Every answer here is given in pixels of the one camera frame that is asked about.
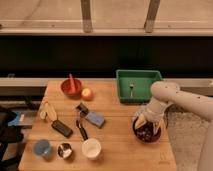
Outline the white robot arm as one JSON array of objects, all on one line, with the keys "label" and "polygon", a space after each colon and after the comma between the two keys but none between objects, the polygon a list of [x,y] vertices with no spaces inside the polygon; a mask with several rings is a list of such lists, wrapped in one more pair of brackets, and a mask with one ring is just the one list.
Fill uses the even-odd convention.
[{"label": "white robot arm", "polygon": [[182,91],[173,82],[156,81],[151,87],[150,102],[138,114],[133,125],[134,129],[144,126],[147,122],[158,124],[166,109],[172,104],[194,113],[209,122],[206,131],[197,171],[213,171],[213,98]]}]

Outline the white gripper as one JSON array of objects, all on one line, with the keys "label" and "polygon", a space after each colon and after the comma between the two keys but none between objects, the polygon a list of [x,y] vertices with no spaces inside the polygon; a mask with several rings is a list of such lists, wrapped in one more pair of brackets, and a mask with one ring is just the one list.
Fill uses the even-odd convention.
[{"label": "white gripper", "polygon": [[135,129],[140,128],[146,123],[146,119],[149,122],[159,122],[161,130],[166,129],[166,124],[163,118],[164,111],[166,110],[167,104],[160,102],[156,99],[151,99],[150,102],[145,106],[144,115],[140,114],[137,121],[135,122]]}]

